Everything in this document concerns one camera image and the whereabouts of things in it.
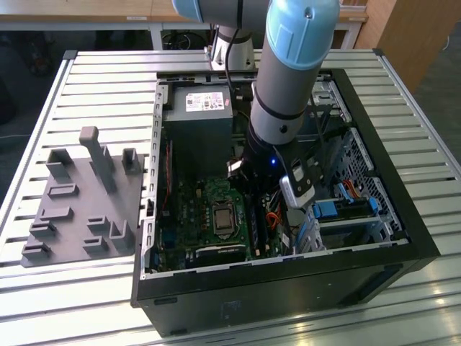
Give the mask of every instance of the slotted metal table surface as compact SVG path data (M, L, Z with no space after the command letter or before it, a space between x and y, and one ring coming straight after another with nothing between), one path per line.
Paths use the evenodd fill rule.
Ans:
M156 72L208 68L199 51L80 52L62 62L0 210L0 344L406 345L431 340L445 345L459 341L460 167L385 58L371 50L338 50L329 54L323 67L346 69L442 253L439 259L401 278L363 306L167 340L160 339L140 309L130 307L132 256L21 267L22 247L48 177L44 162L50 149L66 147L72 157L87 156L77 145L79 131L95 125L111 154L135 147L147 156ZM284 294L290 293L281 292L281 299Z

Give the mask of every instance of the green motherboard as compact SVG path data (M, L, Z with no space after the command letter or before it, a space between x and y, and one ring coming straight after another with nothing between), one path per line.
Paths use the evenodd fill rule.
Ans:
M253 250L242 195L226 179L180 182L174 201L174 225L161 230L162 271L183 270L195 251L240 246L245 260L279 255L278 236L268 239L264 255Z

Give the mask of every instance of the screw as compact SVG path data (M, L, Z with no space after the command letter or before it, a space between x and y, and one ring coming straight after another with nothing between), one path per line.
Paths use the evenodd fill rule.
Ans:
M312 15L312 10L310 9L310 7L306 8L305 11L304 11L304 16L307 18L307 19L312 19L313 15Z

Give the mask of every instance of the motherboard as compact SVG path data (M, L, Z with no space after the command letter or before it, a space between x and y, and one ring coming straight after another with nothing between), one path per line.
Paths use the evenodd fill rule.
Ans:
M174 222L161 229L160 271L244 262L277 256L281 240L269 224L265 251L254 246L243 196L223 178L180 181L173 201Z

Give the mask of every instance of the cpu socket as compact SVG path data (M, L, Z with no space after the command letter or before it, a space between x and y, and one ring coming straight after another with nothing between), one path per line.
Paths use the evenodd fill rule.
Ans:
M213 229L221 239L229 238L235 230L235 218L232 201L219 201L212 206Z

